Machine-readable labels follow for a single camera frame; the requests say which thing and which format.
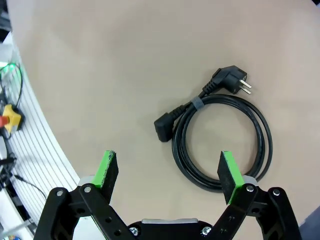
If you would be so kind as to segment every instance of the black power cable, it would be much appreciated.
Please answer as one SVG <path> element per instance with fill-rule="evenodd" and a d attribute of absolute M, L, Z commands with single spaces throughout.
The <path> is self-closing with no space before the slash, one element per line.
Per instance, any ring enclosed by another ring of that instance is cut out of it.
<path fill-rule="evenodd" d="M 226 88 L 233 94 L 236 94 L 240 89 L 243 89 L 245 92 L 250 94 L 250 92 L 247 89 L 244 89 L 243 86 L 243 84 L 248 86 L 247 83 L 243 83 L 246 78 L 247 73 L 236 66 L 219 69 L 212 76 L 210 82 L 202 89 L 203 91 L 198 95 L 198 97 L 201 99 L 204 105 L 226 104 L 239 109 L 252 121 L 257 136 L 257 154 L 252 168 L 246 173 L 246 175 L 252 176 L 256 178 L 257 181 L 259 181 L 268 171 L 273 154 L 272 136 L 266 119 L 253 104 L 240 97 L 236 97 L 233 95 L 213 94 L 215 91 L 221 88 Z M 196 112 L 197 109 L 194 104 L 188 102 L 185 105 L 177 107 L 170 113 L 165 113 L 154 122 L 154 126 L 160 141 L 167 142 L 172 138 L 172 153 L 175 163 L 179 167 L 180 171 L 192 183 L 207 191 L 221 192 L 222 187 L 220 181 L 211 178 L 201 172 L 194 165 L 187 151 L 187 128 L 193 115 Z M 266 131 L 268 142 L 268 157 L 265 163 L 265 167 L 260 174 L 259 172 L 263 167 L 265 159 L 266 143 L 263 130 L 254 113 L 262 122 L 262 125 Z M 180 116 L 181 118 L 178 120 L 173 131 L 174 122 Z"/>

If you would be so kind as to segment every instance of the beige table surface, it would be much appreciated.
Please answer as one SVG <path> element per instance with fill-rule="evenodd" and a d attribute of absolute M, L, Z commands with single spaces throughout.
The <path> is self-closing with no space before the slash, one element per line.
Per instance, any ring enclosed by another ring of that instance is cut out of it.
<path fill-rule="evenodd" d="M 219 67 L 248 72 L 269 122 L 272 164 L 260 186 L 280 186 L 298 222 L 320 204 L 320 10 L 310 0 L 9 0 L 14 37 L 41 108 L 80 177 L 115 150 L 112 205 L 142 218 L 216 222 L 222 194 L 177 168 L 154 120 L 198 94 Z M 206 107 L 188 130 L 191 155 L 216 176 L 221 150 L 241 170 L 256 152 L 247 117 Z M 235 239 L 261 239 L 247 219 Z"/>

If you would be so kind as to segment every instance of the plug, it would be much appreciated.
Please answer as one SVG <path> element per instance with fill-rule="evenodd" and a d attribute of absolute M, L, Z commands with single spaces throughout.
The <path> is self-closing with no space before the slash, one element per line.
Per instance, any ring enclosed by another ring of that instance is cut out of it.
<path fill-rule="evenodd" d="M 236 94 L 239 90 L 243 90 L 247 94 L 251 94 L 248 90 L 251 89 L 251 86 L 246 83 L 247 76 L 248 74 L 237 66 L 219 68 L 202 90 L 207 95 L 221 88 L 227 89 L 232 94 Z"/>
<path fill-rule="evenodd" d="M 154 121 L 154 128 L 161 142 L 168 142 L 170 139 L 172 139 L 174 135 L 175 120 L 177 120 L 185 110 L 186 107 L 181 105 L 170 113 L 166 112 Z"/>

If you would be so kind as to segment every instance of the black metal bracket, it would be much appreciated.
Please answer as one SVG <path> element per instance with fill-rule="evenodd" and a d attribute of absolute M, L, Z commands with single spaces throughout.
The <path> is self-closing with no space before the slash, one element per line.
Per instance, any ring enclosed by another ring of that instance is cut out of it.
<path fill-rule="evenodd" d="M 134 240 L 135 237 L 93 184 L 50 191 L 34 240 L 72 240 L 80 217 L 92 216 L 108 240 Z"/>

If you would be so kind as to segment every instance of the green gripper pad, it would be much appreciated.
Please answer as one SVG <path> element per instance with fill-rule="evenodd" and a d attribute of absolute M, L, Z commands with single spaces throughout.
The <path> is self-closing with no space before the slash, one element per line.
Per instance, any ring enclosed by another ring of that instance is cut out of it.
<path fill-rule="evenodd" d="M 236 161 L 232 156 L 232 152 L 221 152 L 217 173 L 221 182 L 225 202 L 230 204 L 235 196 L 236 190 L 245 184 Z"/>
<path fill-rule="evenodd" d="M 91 183 L 101 190 L 101 194 L 109 203 L 118 173 L 116 153 L 112 150 L 105 151 L 100 166 Z"/>

